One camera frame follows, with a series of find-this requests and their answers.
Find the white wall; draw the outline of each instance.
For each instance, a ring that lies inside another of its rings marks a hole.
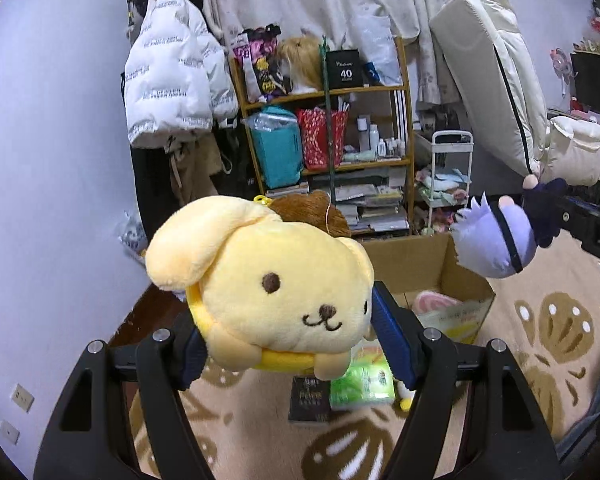
[[[562,97],[560,79],[555,75],[549,53],[560,47],[568,54],[573,51],[573,43],[580,43],[590,30],[591,0],[510,1],[536,67],[546,105],[568,109],[570,96]]]
[[[148,284],[115,227],[135,192],[120,72],[126,0],[0,1],[0,444],[32,477],[84,346]],[[10,394],[36,398],[24,413]]]

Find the red patterned bag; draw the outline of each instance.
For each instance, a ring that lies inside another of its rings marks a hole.
[[[308,170],[329,169],[329,144],[327,142],[327,113],[322,108],[300,110],[298,124],[302,137],[302,156]],[[334,163],[339,166],[344,150],[344,134],[347,131],[349,112],[332,111]]]

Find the teal bag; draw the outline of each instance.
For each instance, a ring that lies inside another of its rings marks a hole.
[[[269,188],[300,180],[302,141],[298,118],[278,106],[267,106],[247,119],[264,181]]]

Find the green package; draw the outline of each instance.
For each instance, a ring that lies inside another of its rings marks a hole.
[[[394,377],[378,341],[361,341],[344,376],[331,381],[332,410],[355,410],[395,400]]]

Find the wall outlet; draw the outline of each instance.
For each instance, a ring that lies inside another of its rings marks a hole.
[[[0,421],[0,434],[9,442],[11,442],[14,446],[18,443],[18,437],[20,436],[20,432],[16,430],[6,420]]]
[[[16,387],[11,394],[11,400],[20,406],[25,412],[29,413],[33,404],[33,395],[31,395],[24,387],[16,384]]]

